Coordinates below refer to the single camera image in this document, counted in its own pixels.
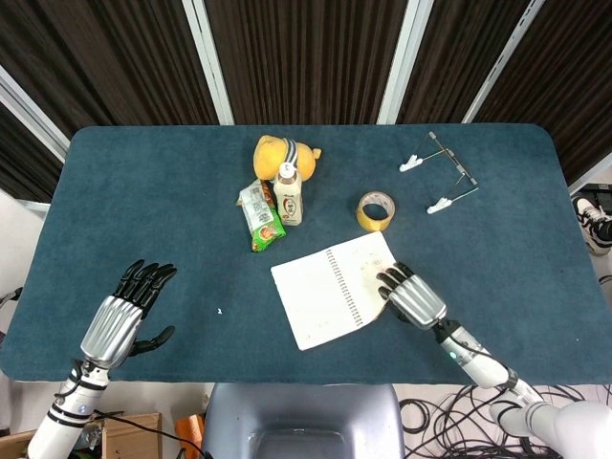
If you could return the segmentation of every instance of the white clip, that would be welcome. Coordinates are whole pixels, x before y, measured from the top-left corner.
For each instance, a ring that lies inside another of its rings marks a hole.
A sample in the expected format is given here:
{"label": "white clip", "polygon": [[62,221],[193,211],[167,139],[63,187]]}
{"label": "white clip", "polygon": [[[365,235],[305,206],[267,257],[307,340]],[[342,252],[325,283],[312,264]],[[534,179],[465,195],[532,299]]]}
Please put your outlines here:
{"label": "white clip", "polygon": [[406,172],[407,170],[416,167],[417,165],[421,165],[423,163],[423,158],[417,158],[417,155],[412,155],[407,163],[400,165],[400,172]]}
{"label": "white clip", "polygon": [[432,213],[437,212],[438,210],[442,210],[443,208],[447,208],[451,204],[452,204],[452,201],[450,199],[442,197],[442,198],[440,198],[440,201],[438,201],[436,204],[434,204],[433,206],[429,206],[427,208],[427,213],[429,215],[431,215]]}

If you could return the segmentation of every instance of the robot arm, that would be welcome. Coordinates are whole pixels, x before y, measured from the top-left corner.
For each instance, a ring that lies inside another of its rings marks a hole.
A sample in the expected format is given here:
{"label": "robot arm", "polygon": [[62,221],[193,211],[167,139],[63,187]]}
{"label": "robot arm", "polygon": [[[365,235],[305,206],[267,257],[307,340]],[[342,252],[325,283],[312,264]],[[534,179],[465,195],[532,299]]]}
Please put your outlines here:
{"label": "robot arm", "polygon": [[163,345],[174,333],[169,326],[152,340],[136,341],[142,321],[165,283],[177,272],[157,263],[130,266],[115,292],[98,308],[80,348],[84,361],[75,361],[68,379],[28,446],[30,459],[66,459],[83,427],[90,421],[104,389],[108,372],[125,359]]}
{"label": "robot arm", "polygon": [[535,436],[565,459],[612,457],[612,410],[576,402],[557,408],[485,349],[459,322],[446,319],[447,305],[405,264],[380,273],[382,298],[394,314],[422,330],[433,330],[448,355],[480,387],[503,391],[490,413],[513,436]]}

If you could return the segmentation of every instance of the snack package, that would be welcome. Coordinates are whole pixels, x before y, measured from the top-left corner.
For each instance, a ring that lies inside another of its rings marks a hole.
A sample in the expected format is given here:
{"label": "snack package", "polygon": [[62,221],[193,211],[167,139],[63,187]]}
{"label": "snack package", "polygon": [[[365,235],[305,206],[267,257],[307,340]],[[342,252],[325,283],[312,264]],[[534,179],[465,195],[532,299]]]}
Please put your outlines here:
{"label": "snack package", "polygon": [[240,191],[236,204],[245,212],[251,233],[251,251],[264,251],[275,239],[285,235],[268,184],[263,180],[255,180]]}

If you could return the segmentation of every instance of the table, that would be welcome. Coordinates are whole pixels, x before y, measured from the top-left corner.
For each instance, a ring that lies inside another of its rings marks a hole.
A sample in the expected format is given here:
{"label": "table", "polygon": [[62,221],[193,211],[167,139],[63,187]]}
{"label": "table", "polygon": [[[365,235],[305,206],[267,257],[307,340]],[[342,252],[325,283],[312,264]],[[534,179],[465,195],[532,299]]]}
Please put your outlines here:
{"label": "table", "polygon": [[[426,214],[456,177],[443,159],[398,165],[433,129],[481,189]],[[238,191],[263,134],[320,147],[301,226],[262,253]],[[300,352],[270,267],[364,234],[363,193],[396,203],[391,251],[529,383],[609,383],[612,315],[548,134],[527,124],[90,127],[68,153],[0,366],[63,380],[102,299],[138,258],[172,262],[140,332],[174,337],[114,379],[195,382],[466,383],[431,332],[385,312],[357,333]]]}

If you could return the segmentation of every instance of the white notebook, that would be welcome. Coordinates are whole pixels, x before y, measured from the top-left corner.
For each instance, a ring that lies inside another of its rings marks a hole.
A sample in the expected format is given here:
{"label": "white notebook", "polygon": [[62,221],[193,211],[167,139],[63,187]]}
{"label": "white notebook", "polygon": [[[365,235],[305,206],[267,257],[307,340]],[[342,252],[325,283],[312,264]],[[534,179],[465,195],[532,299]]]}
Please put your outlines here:
{"label": "white notebook", "polygon": [[297,347],[319,346],[374,321],[384,307],[376,274],[394,262],[383,234],[372,232],[272,267]]}

